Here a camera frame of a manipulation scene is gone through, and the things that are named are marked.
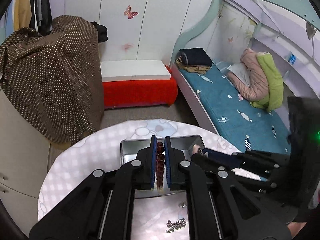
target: metal tray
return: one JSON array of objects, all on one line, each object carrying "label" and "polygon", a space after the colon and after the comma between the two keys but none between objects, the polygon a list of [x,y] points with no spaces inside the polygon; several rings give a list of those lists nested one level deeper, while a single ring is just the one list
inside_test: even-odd
[{"label": "metal tray", "polygon": [[[186,160],[189,160],[189,161],[191,161],[192,148],[195,144],[204,148],[204,143],[200,135],[171,137],[170,141],[171,141],[171,147],[182,150]],[[134,160],[137,156],[138,150],[149,147],[150,142],[151,142],[151,139],[123,140],[120,143],[121,166],[129,161]],[[164,138],[157,138],[157,142],[164,143]],[[165,170],[164,170],[163,185],[164,185],[164,188],[163,188],[163,191],[161,192],[157,191],[156,184],[154,185],[154,190],[151,190],[151,191],[136,190],[135,198],[158,197],[158,196],[169,195],[169,194],[180,192],[180,191],[171,191],[168,188]]]}]

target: round table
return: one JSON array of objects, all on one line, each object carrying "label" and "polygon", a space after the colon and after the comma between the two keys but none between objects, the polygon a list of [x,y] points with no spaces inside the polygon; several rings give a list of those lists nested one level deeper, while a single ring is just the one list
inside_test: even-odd
[{"label": "round table", "polygon": [[[165,119],[123,122],[87,136],[57,157],[40,190],[38,219],[44,217],[94,170],[108,172],[119,169],[122,140],[148,139],[152,135],[157,138],[200,135],[207,148],[229,155],[239,152],[223,137],[194,125]],[[259,176],[242,169],[234,171],[242,176],[259,179]],[[178,220],[182,210],[179,203],[185,200],[185,193],[136,199],[131,239],[189,239],[188,226],[170,234],[165,233],[167,221]]]}]

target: gray carpet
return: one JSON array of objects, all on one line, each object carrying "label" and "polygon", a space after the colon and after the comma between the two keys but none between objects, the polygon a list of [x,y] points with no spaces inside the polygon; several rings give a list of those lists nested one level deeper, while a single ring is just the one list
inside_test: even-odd
[{"label": "gray carpet", "polygon": [[[187,101],[179,91],[177,99],[172,106],[142,106],[115,108],[104,111],[100,129],[125,122],[127,120],[148,120],[148,119],[168,119],[176,122],[184,122],[192,125],[198,125]],[[63,151],[50,147],[48,159],[48,171],[55,159]]]}]

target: red cloth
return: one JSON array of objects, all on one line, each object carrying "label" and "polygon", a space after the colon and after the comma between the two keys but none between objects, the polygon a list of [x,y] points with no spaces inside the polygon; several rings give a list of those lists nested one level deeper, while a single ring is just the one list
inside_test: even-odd
[{"label": "red cloth", "polygon": [[103,82],[105,108],[172,105],[178,87],[171,75],[169,80],[128,80]]}]

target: white cabinet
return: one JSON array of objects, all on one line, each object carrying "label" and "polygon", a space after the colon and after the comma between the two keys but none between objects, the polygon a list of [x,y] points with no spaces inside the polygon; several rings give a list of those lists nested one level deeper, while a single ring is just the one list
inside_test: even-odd
[{"label": "white cabinet", "polygon": [[38,222],[37,199],[12,190],[0,183],[0,198],[13,221],[29,236]]},{"label": "white cabinet", "polygon": [[0,91],[0,182],[38,198],[47,174],[49,146]]}]

